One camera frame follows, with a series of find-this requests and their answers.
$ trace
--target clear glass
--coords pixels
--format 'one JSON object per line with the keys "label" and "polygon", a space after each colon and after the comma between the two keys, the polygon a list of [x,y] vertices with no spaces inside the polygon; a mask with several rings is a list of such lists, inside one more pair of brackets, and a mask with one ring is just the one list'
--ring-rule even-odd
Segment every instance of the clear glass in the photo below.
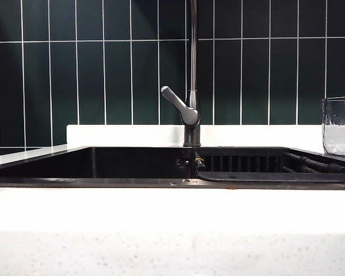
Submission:
{"label": "clear glass", "polygon": [[323,99],[322,114],[324,152],[345,157],[345,97]]}

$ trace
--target green tile wall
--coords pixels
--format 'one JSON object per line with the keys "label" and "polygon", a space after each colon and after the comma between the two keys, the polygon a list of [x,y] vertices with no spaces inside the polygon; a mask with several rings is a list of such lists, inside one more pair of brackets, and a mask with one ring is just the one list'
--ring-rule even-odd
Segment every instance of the green tile wall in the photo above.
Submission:
{"label": "green tile wall", "polygon": [[[68,124],[181,124],[189,0],[0,0],[0,154]],[[319,124],[345,95],[345,0],[198,0],[202,124]]]}

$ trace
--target vertical subway tile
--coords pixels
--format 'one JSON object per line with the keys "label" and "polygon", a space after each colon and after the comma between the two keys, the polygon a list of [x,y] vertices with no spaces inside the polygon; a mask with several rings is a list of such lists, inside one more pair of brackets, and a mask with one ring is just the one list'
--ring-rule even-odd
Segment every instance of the vertical subway tile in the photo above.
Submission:
{"label": "vertical subway tile", "polygon": [[242,3],[240,0],[215,2],[214,36],[226,39],[241,36]]}
{"label": "vertical subway tile", "polygon": [[243,1],[243,36],[268,37],[269,36],[269,1],[245,0]]}
{"label": "vertical subway tile", "polygon": [[77,124],[75,43],[51,43],[53,144],[67,142],[67,125]]}
{"label": "vertical subway tile", "polygon": [[24,40],[48,40],[47,1],[23,1]]}
{"label": "vertical subway tile", "polygon": [[78,43],[79,122],[105,123],[102,42]]}
{"label": "vertical subway tile", "polygon": [[75,2],[74,0],[50,1],[51,40],[75,39]]}
{"label": "vertical subway tile", "polygon": [[159,0],[160,39],[185,38],[185,0]]}
{"label": "vertical subway tile", "polygon": [[[160,42],[160,84],[170,87],[182,101],[185,101],[184,47],[184,41]],[[167,125],[181,124],[179,112],[164,97],[160,99],[160,122]]]}
{"label": "vertical subway tile", "polygon": [[[197,8],[199,38],[211,39],[213,37],[213,0],[199,0],[197,1]],[[190,14],[190,1],[188,1],[187,12]]]}
{"label": "vertical subway tile", "polygon": [[50,146],[48,44],[26,43],[24,57],[26,145]]}
{"label": "vertical subway tile", "polygon": [[271,36],[297,36],[298,0],[271,1]]}
{"label": "vertical subway tile", "polygon": [[102,40],[102,0],[77,0],[79,40]]}
{"label": "vertical subway tile", "polygon": [[105,44],[106,118],[108,124],[132,122],[131,44]]}
{"label": "vertical subway tile", "polygon": [[247,125],[267,124],[269,41],[243,41],[243,118]]}
{"label": "vertical subway tile", "polygon": [[157,0],[132,0],[133,39],[157,39]]}
{"label": "vertical subway tile", "polygon": [[133,122],[158,124],[157,42],[133,42]]}
{"label": "vertical subway tile", "polygon": [[239,124],[240,41],[216,41],[215,52],[215,124]]}
{"label": "vertical subway tile", "polygon": [[271,41],[270,124],[296,123],[297,40]]}
{"label": "vertical subway tile", "polygon": [[299,36],[325,36],[325,0],[299,0]]}
{"label": "vertical subway tile", "polygon": [[327,40],[327,97],[345,96],[345,39]]}
{"label": "vertical subway tile", "polygon": [[22,49],[19,43],[0,44],[0,144],[24,146]]}
{"label": "vertical subway tile", "polygon": [[324,97],[324,39],[299,41],[298,123],[321,123]]}
{"label": "vertical subway tile", "polygon": [[0,41],[21,40],[21,1],[0,0]]}
{"label": "vertical subway tile", "polygon": [[198,100],[201,105],[201,124],[212,124],[213,94],[213,42],[200,41],[198,44]]}
{"label": "vertical subway tile", "polygon": [[105,39],[129,39],[130,9],[126,0],[103,0]]}
{"label": "vertical subway tile", "polygon": [[345,36],[345,0],[328,0],[327,5],[327,36]]}

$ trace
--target kitchen faucet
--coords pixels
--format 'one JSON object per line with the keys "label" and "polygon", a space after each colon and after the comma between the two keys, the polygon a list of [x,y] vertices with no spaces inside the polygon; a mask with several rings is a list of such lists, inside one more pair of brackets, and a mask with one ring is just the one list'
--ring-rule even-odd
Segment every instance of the kitchen faucet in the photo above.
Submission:
{"label": "kitchen faucet", "polygon": [[168,86],[161,88],[161,94],[180,112],[184,127],[184,147],[201,146],[201,118],[197,98],[197,46],[198,46],[198,16],[197,0],[190,1],[190,90],[184,103]]}

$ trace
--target sink basin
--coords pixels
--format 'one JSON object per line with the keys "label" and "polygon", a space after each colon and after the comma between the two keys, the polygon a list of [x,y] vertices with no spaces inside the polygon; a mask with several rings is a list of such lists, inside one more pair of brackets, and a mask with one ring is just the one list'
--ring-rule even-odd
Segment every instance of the sink basin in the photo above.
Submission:
{"label": "sink basin", "polygon": [[283,147],[83,147],[2,164],[0,186],[345,189],[345,158]]}

